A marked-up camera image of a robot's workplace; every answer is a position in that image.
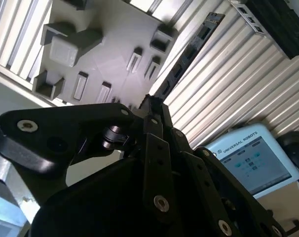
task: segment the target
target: gray parts tray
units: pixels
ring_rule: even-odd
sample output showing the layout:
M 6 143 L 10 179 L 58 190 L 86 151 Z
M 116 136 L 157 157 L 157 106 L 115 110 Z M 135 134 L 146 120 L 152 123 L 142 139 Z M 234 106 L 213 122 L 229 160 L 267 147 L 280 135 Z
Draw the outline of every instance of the gray parts tray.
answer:
M 120 101 L 139 106 L 178 36 L 176 30 L 121 0 L 96 0 L 86 11 L 56 0 L 50 22 L 69 22 L 77 32 L 98 29 L 103 36 L 73 67 L 50 59 L 52 43 L 44 47 L 41 71 L 64 78 L 58 98 L 72 104 Z

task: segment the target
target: gray block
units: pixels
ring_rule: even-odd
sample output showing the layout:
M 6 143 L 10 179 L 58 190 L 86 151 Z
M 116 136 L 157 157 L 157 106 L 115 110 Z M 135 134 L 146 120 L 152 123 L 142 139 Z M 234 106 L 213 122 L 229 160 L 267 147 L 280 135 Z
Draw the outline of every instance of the gray block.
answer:
M 67 67 L 73 67 L 85 53 L 102 42 L 102 34 L 87 29 L 70 36 L 55 35 L 52 39 L 50 59 Z
M 62 92 L 63 83 L 64 78 L 59 78 L 54 72 L 44 71 L 35 77 L 32 92 L 48 100 L 53 100 Z
M 76 32 L 75 27 L 67 22 L 56 22 L 43 25 L 41 36 L 41 45 L 47 45 L 52 42 L 55 35 L 69 36 Z

